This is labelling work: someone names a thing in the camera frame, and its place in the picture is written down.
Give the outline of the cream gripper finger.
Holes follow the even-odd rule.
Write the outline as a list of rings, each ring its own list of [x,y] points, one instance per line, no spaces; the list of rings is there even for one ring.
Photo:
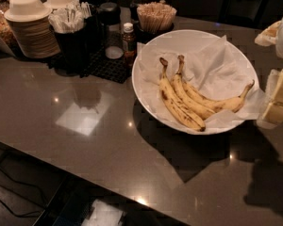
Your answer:
[[[264,29],[261,33],[259,33],[255,38],[255,44],[260,46],[271,46],[276,43],[276,34],[281,22],[277,21],[266,29]]]
[[[271,70],[265,97],[257,119],[257,126],[274,129],[283,122],[283,69]]]

